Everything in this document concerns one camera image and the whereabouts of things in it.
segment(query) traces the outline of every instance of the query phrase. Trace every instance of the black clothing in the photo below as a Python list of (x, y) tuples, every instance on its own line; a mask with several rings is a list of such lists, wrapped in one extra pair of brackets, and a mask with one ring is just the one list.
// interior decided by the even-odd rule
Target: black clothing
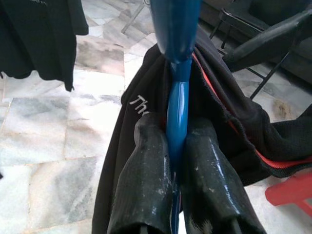
[(88, 34), (80, 0), (0, 0), (0, 71), (73, 88), (76, 35)]
[[(121, 99), (99, 182), (93, 234), (107, 233), (118, 178), (135, 148), (135, 124), (144, 111), (158, 113), (165, 122), (170, 86), (170, 64), (155, 45)], [(209, 36), (198, 30), (190, 79), (190, 119), (204, 117), (213, 123), (219, 147), (244, 185), (269, 175), (290, 176), (312, 166), (311, 109), (297, 120), (271, 124), (261, 106), (243, 95)]]

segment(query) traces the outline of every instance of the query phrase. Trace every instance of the metal chair leg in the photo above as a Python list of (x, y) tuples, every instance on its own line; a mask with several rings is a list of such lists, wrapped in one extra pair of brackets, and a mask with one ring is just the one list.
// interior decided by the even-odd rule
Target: metal chair leg
[(230, 32), (231, 32), (231, 29), (232, 29), (232, 26), (230, 26), (229, 29), (228, 29), (228, 31), (226, 32), (225, 38), (224, 38), (223, 43), (222, 43), (222, 45), (221, 45), (221, 49), (224, 49), (225, 43), (226, 43), (226, 41), (228, 40), (229, 34), (230, 34)]
[(213, 32), (210, 34), (209, 38), (212, 39), (215, 35), (215, 33), (218, 31), (219, 27), (222, 24), (222, 20), (220, 19), (219, 23), (216, 25), (216, 27), (214, 28)]
[(251, 94), (250, 99), (252, 100), (262, 89), (262, 87), (269, 81), (269, 79), (273, 76), (273, 74), (277, 71), (277, 69), (281, 66), (283, 61), (288, 56), (289, 52), (282, 58), (282, 60), (268, 73), (268, 75), (263, 79), (263, 81), (260, 83), (260, 85), (256, 88), (256, 90)]
[(137, 10), (132, 15), (129, 22), (121, 30), (122, 33), (125, 33), (127, 31), (127, 29), (130, 27), (130, 25), (133, 23), (133, 21), (136, 19), (136, 17), (140, 14), (140, 12), (143, 10), (144, 7), (145, 7), (145, 3), (142, 2), (141, 5), (137, 8)]

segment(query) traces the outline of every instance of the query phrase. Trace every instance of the black chair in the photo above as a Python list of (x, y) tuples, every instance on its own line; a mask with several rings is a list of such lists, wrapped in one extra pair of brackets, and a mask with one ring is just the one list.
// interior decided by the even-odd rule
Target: black chair
[(250, 96), (251, 99), (267, 83), (292, 49), (306, 38), (312, 37), (312, 10), (306, 10), (286, 19), (258, 34), (246, 43), (223, 56), (232, 72), (260, 64), (282, 56), (280, 62), (269, 72)]
[(307, 9), (311, 0), (233, 0), (220, 12), (220, 22), (210, 34), (212, 39), (222, 23), (229, 25), (221, 48), (234, 28), (249, 38)]

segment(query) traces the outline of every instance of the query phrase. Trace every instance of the gray marble tile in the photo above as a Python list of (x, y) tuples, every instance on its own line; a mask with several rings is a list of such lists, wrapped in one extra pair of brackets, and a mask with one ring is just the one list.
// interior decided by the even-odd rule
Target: gray marble tile
[(72, 98), (64, 155), (66, 158), (105, 156), (120, 111), (120, 97)]
[(43, 80), (37, 71), (24, 79), (7, 77), (4, 86), (3, 101), (13, 98), (39, 98), (39, 97), (68, 97), (64, 82), (58, 80)]
[(138, 6), (142, 1), (141, 0), (104, 0), (107, 4), (111, 5), (113, 8), (124, 11), (129, 8), (130, 5)]
[[(138, 5), (130, 5), (128, 9), (121, 12), (119, 17), (125, 21), (128, 21), (130, 20), (134, 12), (137, 10), (137, 8), (138, 8)], [(149, 7), (143, 8), (140, 14), (136, 17), (132, 26), (145, 34), (150, 34), (150, 33), (155, 32)]]
[[(245, 96), (249, 97), (256, 89), (256, 86), (243, 87), (242, 91)], [(271, 122), (296, 119), (300, 116), (295, 105), (286, 100), (275, 98), (263, 90), (254, 97), (253, 101), (262, 106), (268, 113)]]
[(103, 38), (111, 43), (121, 45), (124, 48), (130, 48), (138, 43), (140, 40), (146, 37), (146, 34), (130, 26), (128, 30), (123, 34), (122, 28), (128, 22), (128, 18), (121, 15), (118, 18), (113, 19), (109, 23), (103, 25)]
[(244, 81), (244, 83), (247, 83), (247, 82), (260, 83), (262, 81), (262, 79), (260, 77), (258, 77), (257, 75), (251, 73), (250, 71), (248, 71), (246, 69), (234, 72), (233, 76), (234, 76), (236, 81)]
[(93, 216), (104, 157), (43, 163), (30, 182), (28, 230), (70, 224)]
[(312, 92), (298, 86), (268, 83), (263, 91), (275, 98), (289, 103), (297, 112), (303, 113), (312, 104)]
[(92, 36), (77, 37), (77, 42), (76, 69), (124, 75), (122, 46)]
[(267, 186), (247, 186), (246, 192), (253, 208), (268, 234), (310, 234), (312, 219), (293, 204), (271, 205), (265, 197)]
[(100, 98), (102, 95), (121, 96), (124, 92), (124, 77), (93, 72), (93, 71), (74, 71), (74, 87), (71, 97)]
[(0, 136), (0, 165), (63, 158), (68, 98), (15, 98)]
[[(262, 64), (258, 64), (255, 66), (251, 67), (253, 70), (255, 70), (256, 72), (260, 73), (263, 76), (266, 76), (270, 70), (273, 69), (273, 65), (272, 64), (266, 64), (266, 63), (262, 63)], [(257, 75), (253, 74), (252, 72), (248, 71), (247, 69), (243, 69), (240, 70), (238, 72), (234, 73), (235, 74), (241, 74), (240, 79), (245, 79), (245, 80), (259, 80), (262, 81), (262, 79), (260, 77), (258, 77)], [(284, 70), (279, 69), (278, 71), (276, 71), (274, 73), (274, 75), (269, 79), (268, 83), (272, 83), (272, 84), (280, 84), (280, 85), (292, 85), (289, 81), (289, 77), (293, 77), (291, 74), (286, 74), (284, 72)]]
[(29, 218), (29, 166), (0, 167), (0, 233), (21, 234)]
[(92, 220), (87, 219), (68, 225), (56, 226), (48, 229), (41, 229), (26, 234), (91, 234)]

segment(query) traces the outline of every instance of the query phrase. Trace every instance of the white marble tile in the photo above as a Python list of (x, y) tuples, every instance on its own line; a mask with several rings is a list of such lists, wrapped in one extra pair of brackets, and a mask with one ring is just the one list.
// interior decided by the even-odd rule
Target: white marble tile
[(105, 156), (120, 111), (120, 97), (72, 98), (64, 155), (66, 158)]
[(268, 234), (310, 234), (312, 219), (293, 204), (273, 206), (265, 197), (267, 186), (248, 186), (246, 192)]
[(43, 80), (37, 71), (24, 79), (6, 77), (3, 101), (13, 98), (34, 97), (68, 97), (64, 82), (58, 80)]
[(143, 56), (125, 54), (125, 86), (128, 87), (143, 63)]
[(30, 182), (28, 230), (70, 224), (93, 216), (104, 157), (39, 164)]
[(9, 103), (8, 102), (0, 102), (0, 131), (2, 129), (3, 121), (6, 117), (6, 113), (8, 111)]
[(146, 39), (151, 41), (154, 44), (157, 43), (157, 38), (156, 38), (156, 34), (155, 33), (150, 33), (149, 35), (146, 36)]
[(74, 76), (75, 90), (71, 97), (121, 96), (125, 90), (122, 76), (83, 70), (75, 70)]
[(15, 98), (2, 127), (0, 165), (62, 159), (68, 98)]
[(106, 24), (110, 21), (112, 21), (114, 18), (106, 18), (106, 19), (102, 19), (102, 18), (99, 18), (99, 19), (93, 19), (94, 22), (97, 23), (97, 25), (103, 25), (103, 24)]
[(0, 102), (2, 101), (3, 98), (6, 74), (2, 73), (2, 76), (3, 78), (0, 77)]
[(89, 26), (89, 36), (101, 38), (103, 35), (103, 26), (96, 24), (95, 26)]
[(141, 41), (133, 45), (131, 48), (125, 50), (125, 52), (128, 54), (144, 56), (147, 50), (155, 45), (155, 43), (151, 40), (147, 39), (147, 37), (143, 38)]
[[(102, 26), (91, 28), (99, 30)], [(92, 36), (77, 36), (77, 43), (76, 69), (124, 75), (122, 46)]]
[(91, 19), (116, 18), (120, 11), (103, 0), (82, 0), (85, 15)]
[(88, 16), (85, 16), (89, 27), (98, 26), (99, 24)]
[(29, 215), (29, 166), (0, 167), (0, 233), (21, 234)]
[(48, 229), (41, 229), (35, 232), (25, 232), (25, 234), (91, 234), (92, 220), (87, 219), (68, 225), (56, 226)]

